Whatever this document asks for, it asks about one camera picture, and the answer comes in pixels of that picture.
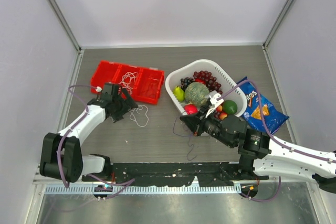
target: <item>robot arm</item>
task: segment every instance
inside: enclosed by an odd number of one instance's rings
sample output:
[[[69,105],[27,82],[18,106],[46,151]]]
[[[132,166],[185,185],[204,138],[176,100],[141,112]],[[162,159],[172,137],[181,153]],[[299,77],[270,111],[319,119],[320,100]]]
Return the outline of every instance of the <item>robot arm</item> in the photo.
[[[221,121],[213,114],[223,102],[218,101],[219,97],[219,94],[210,96],[197,113],[180,117],[195,136],[206,132],[230,148],[237,147],[242,174],[317,181],[321,189],[336,193],[335,153],[311,150],[277,137],[272,139],[263,132],[248,129],[247,123],[234,115]]]
[[[123,119],[125,113],[137,107],[126,89],[117,84],[106,83],[102,92],[88,103],[86,110],[73,123],[57,134],[48,133],[45,136],[40,174],[61,179],[56,151],[65,136],[61,147],[64,150],[61,160],[66,181],[73,183],[80,176],[91,173],[101,178],[108,177],[111,174],[110,158],[98,154],[82,156],[81,146],[88,135],[108,117],[117,122]]]

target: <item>red fruit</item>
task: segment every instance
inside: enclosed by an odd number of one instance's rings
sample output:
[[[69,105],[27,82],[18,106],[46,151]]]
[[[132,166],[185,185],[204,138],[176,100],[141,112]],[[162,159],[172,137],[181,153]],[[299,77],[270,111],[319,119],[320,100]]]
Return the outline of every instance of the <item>red fruit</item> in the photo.
[[[203,81],[201,79],[196,79],[195,81],[205,85],[205,81]]]
[[[221,111],[223,111],[223,106],[218,106],[217,108],[216,108],[216,111],[218,111],[218,112],[221,112]]]
[[[225,112],[222,112],[220,115],[219,115],[219,119],[223,120],[224,118],[227,117],[227,114]]]
[[[197,107],[195,105],[189,104],[187,106],[184,106],[184,110],[187,112],[187,114],[194,114],[198,111]]]

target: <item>white wall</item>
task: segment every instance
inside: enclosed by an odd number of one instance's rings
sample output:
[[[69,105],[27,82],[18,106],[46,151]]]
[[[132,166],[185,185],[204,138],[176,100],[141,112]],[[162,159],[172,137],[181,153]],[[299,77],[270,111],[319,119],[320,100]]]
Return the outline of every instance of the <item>white wall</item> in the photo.
[[[296,0],[269,51],[298,143],[335,151],[335,0]],[[323,196],[336,223],[336,195]]]
[[[264,42],[286,0],[56,0],[82,46]]]
[[[0,0],[0,222],[24,223],[76,52],[46,0]]]

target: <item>green pear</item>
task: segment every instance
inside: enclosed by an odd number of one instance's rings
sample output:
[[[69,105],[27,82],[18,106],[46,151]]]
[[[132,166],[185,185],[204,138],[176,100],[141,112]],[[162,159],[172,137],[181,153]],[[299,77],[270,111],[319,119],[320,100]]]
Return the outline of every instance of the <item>green pear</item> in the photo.
[[[184,91],[181,89],[180,86],[177,86],[174,90],[173,90],[174,95],[176,96],[177,100],[179,102],[183,102],[184,101]]]

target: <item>lime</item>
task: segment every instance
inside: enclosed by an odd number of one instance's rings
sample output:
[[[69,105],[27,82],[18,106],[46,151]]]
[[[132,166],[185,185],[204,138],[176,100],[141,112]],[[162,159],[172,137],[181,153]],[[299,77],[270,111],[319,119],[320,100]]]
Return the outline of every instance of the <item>lime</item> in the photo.
[[[229,115],[234,115],[238,110],[237,103],[232,100],[226,100],[223,102],[223,110]]]

